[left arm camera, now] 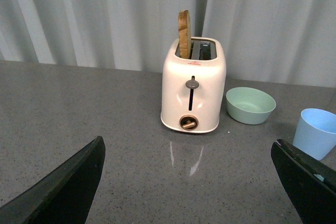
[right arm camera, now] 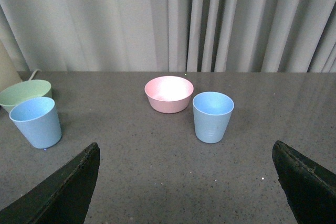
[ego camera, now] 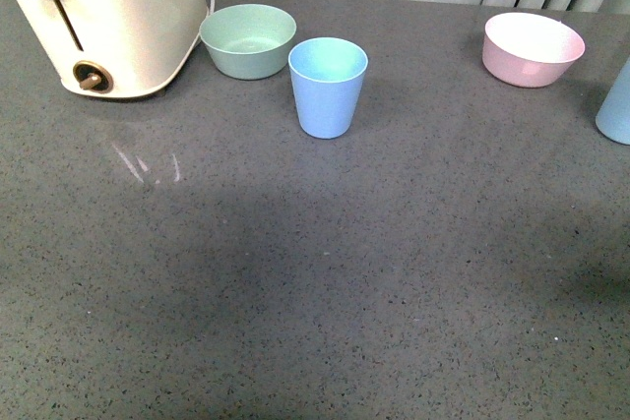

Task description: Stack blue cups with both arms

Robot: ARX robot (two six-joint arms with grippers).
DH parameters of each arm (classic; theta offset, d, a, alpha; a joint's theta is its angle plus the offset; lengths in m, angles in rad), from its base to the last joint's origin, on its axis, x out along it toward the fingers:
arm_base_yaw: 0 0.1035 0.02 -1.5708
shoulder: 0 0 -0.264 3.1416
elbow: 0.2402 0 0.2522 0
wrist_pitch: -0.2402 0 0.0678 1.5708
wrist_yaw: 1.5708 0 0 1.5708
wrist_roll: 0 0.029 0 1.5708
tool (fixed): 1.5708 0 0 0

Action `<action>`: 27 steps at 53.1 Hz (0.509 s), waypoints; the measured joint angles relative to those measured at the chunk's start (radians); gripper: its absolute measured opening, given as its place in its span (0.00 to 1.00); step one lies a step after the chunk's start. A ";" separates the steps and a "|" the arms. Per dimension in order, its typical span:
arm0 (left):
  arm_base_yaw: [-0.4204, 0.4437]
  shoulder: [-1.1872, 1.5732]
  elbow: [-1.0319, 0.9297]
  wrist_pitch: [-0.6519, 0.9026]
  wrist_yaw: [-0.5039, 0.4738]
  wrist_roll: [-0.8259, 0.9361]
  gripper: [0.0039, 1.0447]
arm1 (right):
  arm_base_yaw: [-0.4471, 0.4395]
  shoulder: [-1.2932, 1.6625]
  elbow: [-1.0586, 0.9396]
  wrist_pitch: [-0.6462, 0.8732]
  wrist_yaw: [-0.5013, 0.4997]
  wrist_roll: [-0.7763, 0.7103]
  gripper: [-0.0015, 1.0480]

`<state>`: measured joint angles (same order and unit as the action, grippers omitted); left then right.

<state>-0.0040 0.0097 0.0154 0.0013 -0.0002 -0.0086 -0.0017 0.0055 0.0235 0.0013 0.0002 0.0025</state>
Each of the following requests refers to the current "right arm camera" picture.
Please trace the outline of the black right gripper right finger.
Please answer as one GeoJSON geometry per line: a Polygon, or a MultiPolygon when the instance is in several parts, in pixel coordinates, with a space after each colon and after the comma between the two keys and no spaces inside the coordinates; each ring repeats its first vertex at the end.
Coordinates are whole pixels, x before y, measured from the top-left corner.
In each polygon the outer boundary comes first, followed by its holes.
{"type": "Polygon", "coordinates": [[[282,141],[272,160],[297,223],[335,223],[335,174],[282,141]]]}

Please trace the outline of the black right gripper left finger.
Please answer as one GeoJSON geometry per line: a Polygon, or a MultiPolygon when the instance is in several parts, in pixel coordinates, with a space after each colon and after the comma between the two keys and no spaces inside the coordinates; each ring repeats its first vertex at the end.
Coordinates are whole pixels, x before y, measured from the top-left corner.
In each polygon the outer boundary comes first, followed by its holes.
{"type": "Polygon", "coordinates": [[[1,210],[1,223],[84,223],[100,166],[97,143],[1,210]]]}

